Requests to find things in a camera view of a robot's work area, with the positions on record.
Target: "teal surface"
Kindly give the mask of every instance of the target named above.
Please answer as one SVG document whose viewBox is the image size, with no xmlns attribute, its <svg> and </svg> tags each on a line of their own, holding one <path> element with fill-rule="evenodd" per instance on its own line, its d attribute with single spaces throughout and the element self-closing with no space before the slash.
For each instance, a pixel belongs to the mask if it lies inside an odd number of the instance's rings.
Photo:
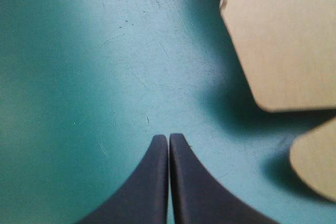
<svg viewBox="0 0 336 224">
<path fill-rule="evenodd" d="M 75 222 L 172 132 L 264 214 L 336 222 L 287 159 L 331 114 L 258 109 L 218 4 L 0 0 L 0 223 Z"/>
</svg>

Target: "black plastic piece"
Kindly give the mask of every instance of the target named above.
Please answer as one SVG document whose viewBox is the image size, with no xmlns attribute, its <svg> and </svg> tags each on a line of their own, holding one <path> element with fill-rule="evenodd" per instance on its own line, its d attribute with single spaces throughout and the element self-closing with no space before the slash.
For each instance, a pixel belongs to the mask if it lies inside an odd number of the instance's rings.
<svg viewBox="0 0 336 224">
<path fill-rule="evenodd" d="M 120 189 L 78 223 L 165 224 L 167 197 L 168 146 L 166 137 L 157 135 Z"/>
<path fill-rule="evenodd" d="M 176 224 L 277 223 L 220 185 L 182 134 L 170 136 L 170 175 Z"/>
</svg>

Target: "light wood panel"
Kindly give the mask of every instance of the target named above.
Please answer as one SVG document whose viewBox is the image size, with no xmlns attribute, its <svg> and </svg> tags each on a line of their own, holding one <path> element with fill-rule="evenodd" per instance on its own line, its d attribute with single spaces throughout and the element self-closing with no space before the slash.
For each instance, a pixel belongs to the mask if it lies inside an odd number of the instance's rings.
<svg viewBox="0 0 336 224">
<path fill-rule="evenodd" d="M 336 0 L 222 0 L 220 10 L 261 108 L 336 107 Z"/>
<path fill-rule="evenodd" d="M 290 163 L 309 187 L 336 201 L 336 119 L 296 139 Z"/>
</svg>

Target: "scratch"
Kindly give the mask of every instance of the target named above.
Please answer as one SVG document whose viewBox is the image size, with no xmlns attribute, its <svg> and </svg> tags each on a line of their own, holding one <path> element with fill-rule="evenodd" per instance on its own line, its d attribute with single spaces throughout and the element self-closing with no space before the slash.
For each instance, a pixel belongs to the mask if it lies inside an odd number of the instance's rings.
<svg viewBox="0 0 336 224">
<path fill-rule="evenodd" d="M 224 176 L 228 175 L 230 172 L 231 172 L 231 170 L 229 170 L 227 173 L 223 174 L 222 176 L 218 177 L 218 180 L 219 180 L 220 178 L 223 178 Z"/>
<path fill-rule="evenodd" d="M 166 49 L 164 49 L 164 47 L 163 47 L 163 45 L 162 45 L 162 43 L 161 43 L 160 40 L 159 40 L 159 43 L 160 43 L 160 45 L 161 45 L 161 47 L 162 47 L 164 53 L 166 54 L 167 58 L 169 59 L 169 56 L 168 56 L 168 54 L 167 54 L 167 51 L 166 51 Z"/>
<path fill-rule="evenodd" d="M 104 153 L 105 157 L 106 157 L 107 159 L 110 159 L 109 154 L 107 153 L 107 151 L 105 150 L 105 148 L 104 148 L 104 146 L 103 146 L 103 144 L 102 144 L 101 142 L 99 142 L 99 146 L 100 146 L 100 148 L 101 148 L 101 151 Z"/>
<path fill-rule="evenodd" d="M 104 46 L 106 43 L 108 43 L 108 42 L 110 42 L 110 41 L 112 41 L 112 40 L 114 40 L 114 39 L 117 39 L 117 38 L 119 38 L 119 37 L 121 37 L 121 36 L 124 36 L 124 35 L 125 35 L 125 34 L 118 35 L 118 36 L 115 36 L 115 37 L 112 37 L 112 38 L 109 38 L 109 39 L 105 40 L 105 42 L 104 42 L 103 44 L 101 44 L 99 48 L 102 48 L 102 46 Z"/>
<path fill-rule="evenodd" d="M 141 82 L 141 84 L 149 91 L 149 89 L 147 88 L 146 84 L 132 71 L 133 75 L 137 78 L 137 80 L 139 82 Z"/>
</svg>

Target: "tabletop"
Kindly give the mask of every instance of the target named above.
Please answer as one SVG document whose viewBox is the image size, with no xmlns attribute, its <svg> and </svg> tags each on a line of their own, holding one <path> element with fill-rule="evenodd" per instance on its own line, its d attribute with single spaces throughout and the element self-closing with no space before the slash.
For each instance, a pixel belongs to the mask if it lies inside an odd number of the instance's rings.
<svg viewBox="0 0 336 224">
<path fill-rule="evenodd" d="M 288 162 L 325 112 L 259 109 L 219 0 L 0 0 L 0 222 L 73 223 L 127 179 L 154 134 L 281 223 L 336 206 Z M 174 223 L 169 207 L 168 223 Z"/>
</svg>

